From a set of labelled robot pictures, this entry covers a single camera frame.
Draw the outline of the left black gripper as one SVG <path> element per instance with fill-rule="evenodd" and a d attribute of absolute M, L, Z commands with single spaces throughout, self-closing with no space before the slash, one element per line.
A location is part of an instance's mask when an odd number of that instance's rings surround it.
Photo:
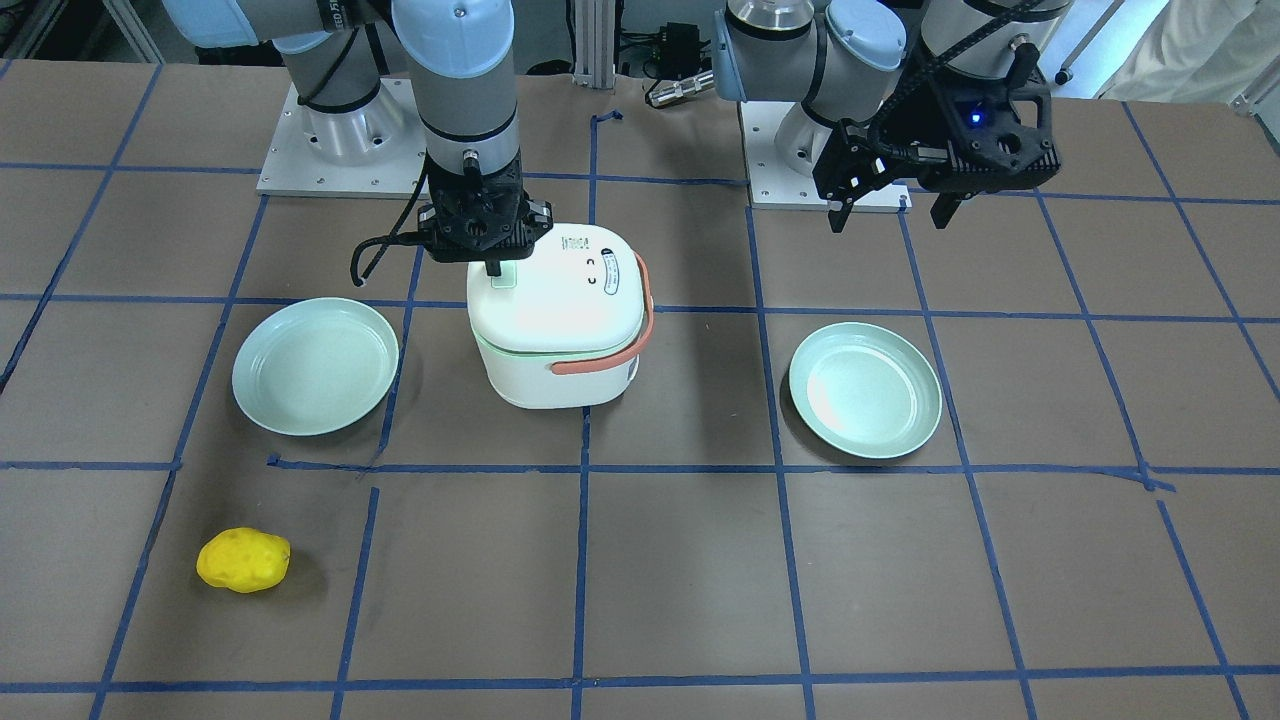
<path fill-rule="evenodd" d="M 1016 61 L 995 78 L 941 67 L 914 83 L 924 68 L 908 64 L 877 126 L 882 145 L 915 150 L 911 172 L 937 193 L 936 229 L 948 227 L 969 193 L 1033 190 L 1061 170 L 1050 87 L 1036 63 Z M 833 233 L 844 231 L 859 199 L 905 174 L 906 163 L 884 159 L 850 119 L 831 131 L 812 170 Z"/>

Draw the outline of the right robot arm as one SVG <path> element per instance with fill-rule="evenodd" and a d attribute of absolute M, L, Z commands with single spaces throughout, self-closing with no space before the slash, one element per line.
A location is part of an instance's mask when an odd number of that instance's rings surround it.
<path fill-rule="evenodd" d="M 387 24 L 404 53 L 422 159 L 392 229 L 358 243 L 349 277 L 362 286 L 374 249 L 417 246 L 436 263 L 532 255 L 553 227 L 550 204 L 524 186 L 508 1 L 166 1 L 196 47 L 270 44 L 282 55 L 308 122 L 314 154 L 357 167 L 385 156 L 412 122 L 383 82 L 374 27 Z"/>

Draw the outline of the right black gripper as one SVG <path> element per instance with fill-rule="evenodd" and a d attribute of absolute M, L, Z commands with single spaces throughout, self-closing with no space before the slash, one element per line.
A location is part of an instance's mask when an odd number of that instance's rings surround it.
<path fill-rule="evenodd" d="M 504 260 L 530 258 L 554 225 L 552 205 L 525 190 L 520 160 L 490 174 L 457 174 L 428 160 L 426 181 L 430 204 L 420 208 L 417 241 L 438 263 L 485 263 L 497 279 Z"/>

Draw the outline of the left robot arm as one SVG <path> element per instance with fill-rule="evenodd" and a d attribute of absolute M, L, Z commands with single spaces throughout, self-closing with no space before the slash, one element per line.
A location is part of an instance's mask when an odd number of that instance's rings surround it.
<path fill-rule="evenodd" d="M 718 95 L 787 102 L 781 149 L 829 228 L 901 178 L 934 195 L 943 229 L 979 193 L 1056 177 L 1041 53 L 1068 1 L 727 1 L 716 15 Z"/>

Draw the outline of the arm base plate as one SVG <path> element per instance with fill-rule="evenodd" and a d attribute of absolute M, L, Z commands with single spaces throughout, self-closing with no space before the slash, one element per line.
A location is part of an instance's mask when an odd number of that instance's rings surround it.
<path fill-rule="evenodd" d="M 259 173 L 265 196 L 408 199 L 419 187 L 425 129 L 410 82 L 390 78 L 372 101 L 320 113 L 288 88 Z"/>
<path fill-rule="evenodd" d="M 739 105 L 750 204 L 763 210 L 827 211 L 812 172 L 829 137 L 796 102 Z"/>

